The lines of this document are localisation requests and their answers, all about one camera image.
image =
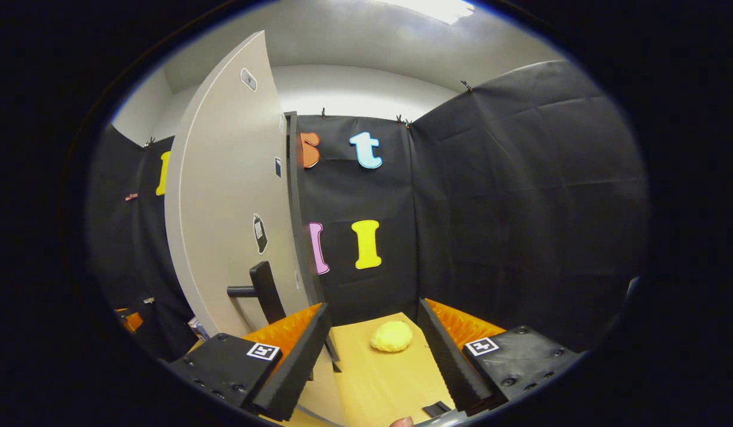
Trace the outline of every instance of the black fabric wall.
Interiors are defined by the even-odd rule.
[[[302,172],[302,215],[323,225],[321,253],[330,270],[320,275],[333,325],[402,311],[416,318],[416,228],[406,127],[383,119],[298,116],[300,132],[314,132],[320,161]],[[383,164],[359,165],[350,138],[369,132],[380,141],[374,155]],[[358,270],[358,241],[351,224],[380,223],[375,233],[382,264]]]
[[[144,323],[133,335],[153,357],[171,361],[195,343],[193,317],[168,253],[163,196],[155,195],[163,152],[173,138],[147,149],[109,125],[95,149],[85,202],[89,270],[114,308]],[[138,197],[125,202],[130,193]],[[154,297],[152,304],[144,303]]]
[[[410,129],[421,297],[575,350],[640,274],[648,195],[611,101],[573,65],[512,71]]]

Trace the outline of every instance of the white wall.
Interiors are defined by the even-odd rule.
[[[283,111],[328,116],[361,116],[416,120],[458,93],[416,78],[369,68],[336,65],[273,67]],[[165,103],[152,127],[156,141],[174,135],[198,85]]]
[[[122,135],[144,146],[154,136],[152,132],[160,119],[161,111],[172,97],[166,74],[163,68],[158,68],[134,90],[127,102],[118,109],[111,123]]]

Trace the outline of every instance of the yellow sponge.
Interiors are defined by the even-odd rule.
[[[413,332],[402,321],[389,321],[382,324],[372,335],[372,347],[382,351],[397,352],[412,342]]]

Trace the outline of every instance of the ceiling light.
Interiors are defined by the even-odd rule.
[[[460,17],[469,16],[474,11],[474,6],[462,0],[373,0],[374,2],[386,3],[401,8],[412,9],[412,11],[434,17],[446,24],[453,24]]]

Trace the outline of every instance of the ceiling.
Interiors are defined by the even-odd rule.
[[[370,0],[280,0],[214,27],[164,65],[174,93],[200,84],[247,36],[266,30],[272,67],[348,65],[428,81],[456,92],[562,56],[483,8],[454,24]]]

